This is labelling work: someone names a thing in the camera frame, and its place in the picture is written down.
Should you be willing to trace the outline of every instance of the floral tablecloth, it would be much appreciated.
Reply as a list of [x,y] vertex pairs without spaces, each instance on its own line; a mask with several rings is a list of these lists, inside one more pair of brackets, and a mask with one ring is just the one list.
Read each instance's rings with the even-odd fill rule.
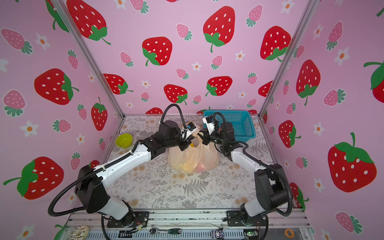
[[[202,127],[202,115],[185,115]],[[272,158],[256,116],[252,117],[256,138],[249,140],[247,152],[265,163]],[[179,115],[165,120],[181,123]],[[130,133],[135,142],[154,134],[160,116],[127,116],[120,134]],[[115,147],[109,161],[132,149]],[[199,174],[173,170],[167,163],[168,152],[143,163],[118,178],[107,193],[128,202],[132,208],[238,208],[256,196],[254,176],[219,153],[218,167]]]

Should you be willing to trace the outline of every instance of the green bowl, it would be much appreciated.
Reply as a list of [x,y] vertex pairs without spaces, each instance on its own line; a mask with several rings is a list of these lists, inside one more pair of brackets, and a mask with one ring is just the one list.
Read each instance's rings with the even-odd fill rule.
[[121,134],[116,138],[116,146],[121,148],[127,148],[132,145],[133,137],[128,133]]

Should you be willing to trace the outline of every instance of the beige plastic bag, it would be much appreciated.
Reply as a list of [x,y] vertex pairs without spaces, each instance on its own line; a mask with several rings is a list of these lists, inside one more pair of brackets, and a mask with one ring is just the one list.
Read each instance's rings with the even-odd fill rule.
[[168,153],[169,165],[179,171],[186,173],[199,173],[211,170],[218,166],[218,152],[211,142],[204,145],[202,139],[194,134],[192,145],[184,151],[179,147],[171,147]]

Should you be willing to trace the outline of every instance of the strawberry wallpaper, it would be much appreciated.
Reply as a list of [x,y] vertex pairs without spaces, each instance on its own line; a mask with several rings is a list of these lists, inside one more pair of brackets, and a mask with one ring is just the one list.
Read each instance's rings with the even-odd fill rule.
[[263,118],[316,239],[382,238],[383,7],[321,1]]
[[[101,161],[119,118],[49,0],[0,6],[2,239],[55,239],[52,199]],[[69,191],[56,211],[78,207]]]
[[256,113],[307,2],[67,0],[66,5],[126,114],[162,113],[170,103],[184,113],[209,108]]

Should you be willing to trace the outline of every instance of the blue plastic basket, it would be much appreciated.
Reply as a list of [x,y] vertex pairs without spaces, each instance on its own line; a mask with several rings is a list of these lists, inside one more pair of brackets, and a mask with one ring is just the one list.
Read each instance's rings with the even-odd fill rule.
[[[230,122],[235,130],[235,140],[247,142],[249,139],[256,137],[255,126],[251,118],[251,114],[247,111],[233,111],[233,110],[205,110],[204,117],[213,115],[215,112],[220,112],[225,117],[226,122]],[[223,119],[216,115],[216,120],[219,125],[222,124]]]

